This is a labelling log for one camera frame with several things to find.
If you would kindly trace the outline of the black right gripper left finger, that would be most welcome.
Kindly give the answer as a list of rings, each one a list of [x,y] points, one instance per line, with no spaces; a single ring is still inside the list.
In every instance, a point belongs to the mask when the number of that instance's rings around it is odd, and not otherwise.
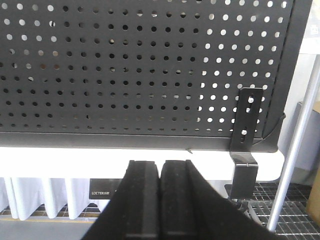
[[[129,164],[129,194],[125,240],[157,240],[159,238],[159,174],[153,161]]]

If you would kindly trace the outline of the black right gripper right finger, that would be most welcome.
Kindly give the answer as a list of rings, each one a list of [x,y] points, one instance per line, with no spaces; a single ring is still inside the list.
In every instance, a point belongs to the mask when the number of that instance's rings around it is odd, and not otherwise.
[[[160,225],[162,240],[198,238],[186,162],[167,160],[160,178]]]

